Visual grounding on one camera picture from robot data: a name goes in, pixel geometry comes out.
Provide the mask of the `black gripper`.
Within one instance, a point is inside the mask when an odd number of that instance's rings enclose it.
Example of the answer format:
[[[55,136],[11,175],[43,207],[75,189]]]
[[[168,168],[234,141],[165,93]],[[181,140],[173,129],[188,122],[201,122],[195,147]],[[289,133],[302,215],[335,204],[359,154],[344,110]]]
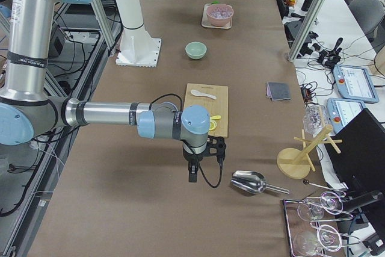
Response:
[[[192,147],[183,140],[183,157],[188,163],[188,182],[197,182],[198,165],[203,158],[215,156],[218,163],[226,158],[226,144],[223,137],[208,136],[206,146]]]

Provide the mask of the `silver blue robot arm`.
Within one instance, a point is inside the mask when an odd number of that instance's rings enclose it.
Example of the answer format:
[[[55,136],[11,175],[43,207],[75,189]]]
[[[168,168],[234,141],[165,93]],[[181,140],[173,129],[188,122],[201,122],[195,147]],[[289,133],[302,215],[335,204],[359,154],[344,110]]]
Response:
[[[89,4],[92,0],[13,0],[7,70],[1,88],[1,143],[26,143],[52,129],[107,123],[136,126],[144,138],[167,138],[183,143],[189,181],[202,173],[201,160],[225,159],[222,137],[209,135],[206,108],[186,108],[153,101],[106,103],[48,96],[44,91],[49,43],[57,2]]]

